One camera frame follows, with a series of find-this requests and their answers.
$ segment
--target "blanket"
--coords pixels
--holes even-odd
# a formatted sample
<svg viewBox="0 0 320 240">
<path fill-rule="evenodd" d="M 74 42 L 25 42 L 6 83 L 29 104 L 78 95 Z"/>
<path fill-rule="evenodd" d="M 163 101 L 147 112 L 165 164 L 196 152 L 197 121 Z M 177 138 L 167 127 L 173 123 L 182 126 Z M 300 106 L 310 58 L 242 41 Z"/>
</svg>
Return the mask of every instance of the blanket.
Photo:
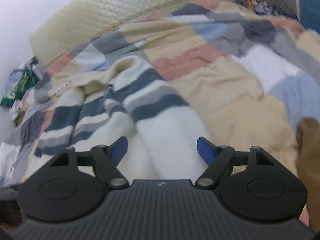
<svg viewBox="0 0 320 240">
<path fill-rule="evenodd" d="M 114 164 L 130 181 L 195 180 L 207 167 L 198 136 L 240 151 L 260 145 L 296 174 L 296 122 L 319 120 L 320 104 L 320 63 L 292 39 L 302 33 L 292 20 L 195 0 L 74 47 L 26 95 L 35 104 L 0 148 L 10 155 L 2 185 L 24 181 L 65 146 L 84 151 L 120 136 L 129 149 Z M 257 50 L 272 64 L 252 69 Z M 279 79 L 264 74 L 275 70 Z"/>
</svg>

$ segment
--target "round pad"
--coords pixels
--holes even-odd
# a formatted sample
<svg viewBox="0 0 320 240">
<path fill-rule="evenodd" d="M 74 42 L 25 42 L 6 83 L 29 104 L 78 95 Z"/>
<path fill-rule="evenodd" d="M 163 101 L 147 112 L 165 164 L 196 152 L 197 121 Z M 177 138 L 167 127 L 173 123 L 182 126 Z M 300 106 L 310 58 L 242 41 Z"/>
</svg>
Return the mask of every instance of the round pad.
<svg viewBox="0 0 320 240">
<path fill-rule="evenodd" d="M 248 192 L 261 199 L 275 199 L 284 192 L 282 183 L 274 179 L 255 179 L 247 185 Z"/>
<path fill-rule="evenodd" d="M 258 169 L 234 174 L 222 182 L 220 198 L 231 211 L 251 220 L 292 219 L 301 213 L 306 192 L 298 180 L 289 177 L 291 174 L 282 175 L 276 179 L 277 174 Z"/>
<path fill-rule="evenodd" d="M 76 192 L 76 184 L 66 179 L 48 181 L 40 187 L 40 194 L 49 200 L 64 200 L 71 198 Z"/>
<path fill-rule="evenodd" d="M 71 221 L 90 213 L 104 199 L 102 184 L 95 177 L 64 167 L 54 171 L 35 174 L 20 186 L 18 202 L 27 216 L 46 222 Z"/>
</svg>

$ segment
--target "clutter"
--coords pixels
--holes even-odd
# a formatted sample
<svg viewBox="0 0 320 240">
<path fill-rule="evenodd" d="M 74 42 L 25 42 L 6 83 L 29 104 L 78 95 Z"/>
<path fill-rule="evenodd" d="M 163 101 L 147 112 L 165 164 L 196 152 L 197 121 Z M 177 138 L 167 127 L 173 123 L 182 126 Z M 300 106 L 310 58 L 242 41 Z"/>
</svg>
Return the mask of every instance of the clutter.
<svg viewBox="0 0 320 240">
<path fill-rule="evenodd" d="M 247 0 L 247 8 L 258 15 L 279 16 L 283 15 L 288 18 L 298 20 L 297 16 L 292 13 L 284 12 L 279 6 L 269 5 L 266 1 Z"/>
<path fill-rule="evenodd" d="M 15 126 L 20 125 L 20 123 L 23 120 L 25 111 L 22 109 L 22 101 L 21 100 L 15 100 L 15 102 L 12 105 L 12 108 L 9 110 L 9 116 L 10 119 L 13 121 Z"/>
<path fill-rule="evenodd" d="M 32 69 L 33 73 L 38 77 L 39 80 L 43 79 L 43 67 L 38 62 L 36 56 L 34 56 L 31 60 L 29 60 L 26 64 L 28 69 Z"/>
<path fill-rule="evenodd" d="M 0 105 L 12 107 L 15 100 L 22 99 L 25 92 L 34 87 L 38 81 L 39 79 L 32 69 L 27 68 L 26 64 L 21 64 L 10 74 L 4 86 L 5 93 Z"/>
</svg>

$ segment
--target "green bag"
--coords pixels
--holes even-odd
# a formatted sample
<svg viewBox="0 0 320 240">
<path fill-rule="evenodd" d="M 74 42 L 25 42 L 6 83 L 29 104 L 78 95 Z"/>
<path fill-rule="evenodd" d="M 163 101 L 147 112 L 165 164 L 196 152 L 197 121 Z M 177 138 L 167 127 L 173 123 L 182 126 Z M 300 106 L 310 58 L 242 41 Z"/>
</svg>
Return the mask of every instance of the green bag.
<svg viewBox="0 0 320 240">
<path fill-rule="evenodd" d="M 36 85 L 39 81 L 30 69 L 16 69 L 9 77 L 5 86 L 5 95 L 1 100 L 1 106 L 12 107 L 17 99 L 22 99 L 26 91 Z"/>
</svg>

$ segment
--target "cable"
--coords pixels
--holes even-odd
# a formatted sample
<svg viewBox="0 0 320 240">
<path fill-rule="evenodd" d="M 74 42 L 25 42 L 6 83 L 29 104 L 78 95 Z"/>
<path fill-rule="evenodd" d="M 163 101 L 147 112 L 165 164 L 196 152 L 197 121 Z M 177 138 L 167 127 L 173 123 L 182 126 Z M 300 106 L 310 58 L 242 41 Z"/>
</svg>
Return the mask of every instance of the cable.
<svg viewBox="0 0 320 240">
<path fill-rule="evenodd" d="M 280 10 L 282 11 L 282 13 L 284 13 L 284 12 L 283 12 L 283 9 L 281 8 L 281 6 L 280 6 L 280 4 L 279 4 L 279 2 L 278 2 L 278 0 L 276 0 L 276 2 L 277 2 L 278 7 L 280 8 Z"/>
<path fill-rule="evenodd" d="M 297 17 L 297 15 L 295 14 L 295 12 L 292 11 L 292 10 L 289 8 L 289 6 L 287 6 L 286 3 L 285 3 L 283 0 L 280 0 L 280 1 L 295 15 L 295 17 Z"/>
</svg>

